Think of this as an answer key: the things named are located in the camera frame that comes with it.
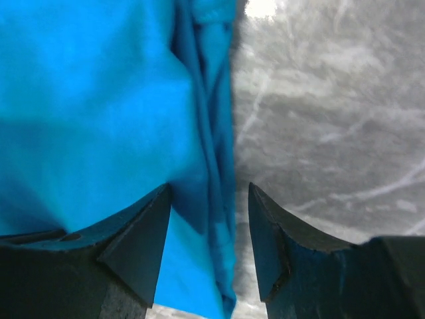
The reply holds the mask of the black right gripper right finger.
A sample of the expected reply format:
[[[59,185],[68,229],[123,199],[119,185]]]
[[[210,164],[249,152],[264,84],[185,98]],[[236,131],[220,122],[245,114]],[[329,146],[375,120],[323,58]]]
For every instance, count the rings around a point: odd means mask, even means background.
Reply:
[[[424,238],[354,244],[248,192],[260,300],[269,318],[423,318]]]

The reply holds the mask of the blue t shirt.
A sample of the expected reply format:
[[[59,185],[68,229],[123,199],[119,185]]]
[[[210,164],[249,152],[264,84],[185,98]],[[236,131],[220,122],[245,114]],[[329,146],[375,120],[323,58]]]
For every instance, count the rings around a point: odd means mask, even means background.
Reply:
[[[236,304],[235,1],[2,1],[1,234],[74,232],[173,191],[155,301]]]

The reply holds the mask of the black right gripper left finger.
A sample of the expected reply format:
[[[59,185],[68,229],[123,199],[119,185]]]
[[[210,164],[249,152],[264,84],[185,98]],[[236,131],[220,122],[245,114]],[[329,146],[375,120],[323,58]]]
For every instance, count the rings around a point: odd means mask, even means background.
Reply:
[[[144,318],[171,209],[165,184],[73,233],[1,237],[2,318]]]

